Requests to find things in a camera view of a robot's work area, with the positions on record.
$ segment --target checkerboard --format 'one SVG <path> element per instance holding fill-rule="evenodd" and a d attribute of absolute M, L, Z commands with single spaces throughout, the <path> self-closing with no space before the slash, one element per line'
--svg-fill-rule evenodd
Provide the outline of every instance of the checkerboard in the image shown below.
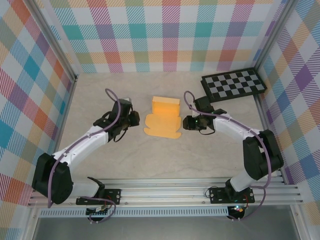
<path fill-rule="evenodd" d="M 203 76 L 201 84 L 211 103 L 261 94 L 267 89 L 254 68 Z"/>

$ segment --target orange foam block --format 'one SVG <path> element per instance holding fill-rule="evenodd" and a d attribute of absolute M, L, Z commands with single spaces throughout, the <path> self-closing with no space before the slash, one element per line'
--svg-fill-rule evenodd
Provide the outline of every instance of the orange foam block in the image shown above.
<path fill-rule="evenodd" d="M 150 136 L 177 139 L 181 132 L 180 99 L 154 96 L 152 99 L 152 114 L 145 118 L 144 132 Z"/>

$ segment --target beige table surface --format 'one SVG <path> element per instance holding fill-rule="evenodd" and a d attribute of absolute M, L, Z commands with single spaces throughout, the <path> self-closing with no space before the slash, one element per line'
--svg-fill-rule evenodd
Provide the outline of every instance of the beige table surface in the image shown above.
<path fill-rule="evenodd" d="M 124 138 L 98 148 L 74 171 L 97 179 L 210 178 L 232 177 L 244 169 L 242 144 L 217 132 L 200 135 L 180 128 L 178 139 L 144 133 L 146 115 L 152 112 L 153 96 L 179 98 L 180 116 L 191 111 L 183 101 L 190 90 L 196 98 L 205 95 L 201 76 L 210 72 L 128 72 L 81 74 L 75 88 L 60 149 L 74 142 L 93 122 L 113 106 L 105 94 L 112 89 L 119 98 L 130 97 L 139 112 L 140 126 L 130 128 Z M 262 129 L 253 96 L 213 103 L 249 127 Z"/>

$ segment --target black and white checkerboard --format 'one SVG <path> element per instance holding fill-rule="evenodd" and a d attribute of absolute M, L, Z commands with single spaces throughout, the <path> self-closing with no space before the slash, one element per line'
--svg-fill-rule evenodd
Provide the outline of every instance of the black and white checkerboard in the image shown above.
<path fill-rule="evenodd" d="M 254 68 L 203 76 L 201 84 L 211 103 L 261 94 L 267 89 Z"/>

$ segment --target purple cable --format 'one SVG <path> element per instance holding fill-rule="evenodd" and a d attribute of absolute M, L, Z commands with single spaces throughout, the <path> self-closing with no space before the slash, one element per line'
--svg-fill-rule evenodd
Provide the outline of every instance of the purple cable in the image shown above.
<path fill-rule="evenodd" d="M 271 171 L 271 162 L 270 162 L 270 157 L 269 157 L 269 154 L 268 154 L 268 150 L 266 148 L 266 145 L 264 144 L 264 141 L 261 139 L 261 137 L 258 136 L 258 134 L 256 134 L 254 131 L 252 131 L 249 127 L 247 127 L 246 125 L 243 125 L 241 122 L 237 121 L 237 120 L 234 120 L 232 118 L 229 118 L 229 117 L 226 117 L 226 116 L 223 116 L 223 115 L 218 115 L 218 114 L 213 114 L 213 113 L 206 113 L 206 112 L 202 112 L 202 111 L 198 111 L 197 109 L 193 108 L 189 102 L 187 101 L 187 94 L 190 94 L 193 98 L 193 101 L 195 101 L 195 95 L 190 92 L 190 91 L 185 91 L 184 94 L 183 94 L 183 98 L 184 98 L 184 101 L 185 103 L 188 105 L 189 109 L 195 111 L 196 113 L 198 114 L 201 114 L 201 115 L 207 115 L 207 116 L 212 116 L 212 117 L 217 117 L 217 118 L 221 118 L 221 119 L 225 119 L 225 120 L 228 120 L 230 122 L 233 122 L 235 124 L 237 124 L 238 126 L 240 126 L 241 128 L 245 129 L 246 131 L 250 132 L 251 134 L 253 134 L 255 136 L 255 138 L 259 141 L 259 143 L 261 144 L 263 150 L 264 150 L 264 153 L 265 153 L 265 158 L 266 158 L 266 163 L 267 163 L 267 166 L 268 166 L 268 178 L 267 178 L 267 181 L 266 181 L 266 184 L 264 186 L 252 186 L 252 188 L 255 188 L 255 189 L 262 189 L 263 190 L 263 198 L 259 204 L 259 206 L 255 209 L 254 212 L 252 212 L 250 215 L 248 216 L 245 216 L 244 218 L 242 218 L 242 220 L 252 216 L 255 212 L 257 212 L 258 209 L 261 208 L 261 206 L 263 205 L 265 199 L 266 199 L 266 188 L 269 186 L 270 182 L 271 182 L 271 174 L 272 174 L 272 171 Z"/>
<path fill-rule="evenodd" d="M 104 201 L 104 202 L 108 202 L 108 203 L 111 203 L 113 206 L 114 206 L 114 208 L 113 208 L 113 211 L 111 212 L 111 214 L 109 215 L 109 216 L 106 216 L 106 217 L 104 217 L 102 220 L 100 220 L 100 221 L 94 221 L 94 220 L 92 220 L 91 219 L 91 216 L 92 216 L 92 214 L 90 214 L 89 215 L 89 220 L 90 220 L 90 223 L 92 224 L 92 223 L 95 223 L 95 224 L 99 224 L 99 223 L 102 223 L 102 222 L 104 222 L 104 221 L 107 221 L 109 218 L 111 218 L 111 216 L 113 215 L 113 214 L 115 214 L 115 212 L 116 212 L 116 204 L 115 204 L 115 202 L 114 201 L 111 201 L 111 200 L 109 200 L 109 199 L 105 199 L 105 198 L 96 198 L 96 197 L 88 197 L 88 196 L 82 196 L 81 198 L 83 198 L 83 199 L 88 199 L 88 200 L 99 200 L 99 201 Z"/>
<path fill-rule="evenodd" d="M 99 130 L 99 131 L 96 131 L 96 132 L 93 132 L 91 133 L 89 136 L 86 135 L 86 136 L 83 136 L 82 138 L 78 139 L 77 141 L 75 141 L 70 147 L 68 147 L 67 150 L 64 151 L 64 153 L 55 161 L 52 169 L 51 169 L 51 172 L 50 172 L 50 175 L 49 175 L 49 181 L 48 181 L 48 209 L 51 208 L 53 202 L 51 201 L 51 187 L 52 187 L 52 178 L 54 176 L 54 172 L 55 172 L 55 169 L 57 167 L 57 165 L 59 164 L 59 162 L 63 159 L 64 157 L 64 154 L 67 154 L 68 152 L 70 152 L 71 149 L 73 149 L 76 145 L 78 145 L 79 143 L 81 143 L 83 140 L 87 139 L 87 138 L 90 138 L 94 135 L 97 135 L 103 131 L 106 131 L 108 130 L 109 128 L 111 128 L 113 125 L 116 124 L 116 122 L 119 120 L 119 117 L 120 117 L 120 113 L 121 113 L 121 105 L 120 105 L 120 101 L 119 101 L 119 98 L 117 97 L 117 95 L 112 91 L 110 90 L 109 88 L 106 88 L 105 89 L 105 93 L 112 99 L 114 100 L 115 102 L 117 102 L 118 104 L 118 113 L 116 115 L 116 118 L 115 120 L 108 126 L 106 126 L 105 128 Z"/>

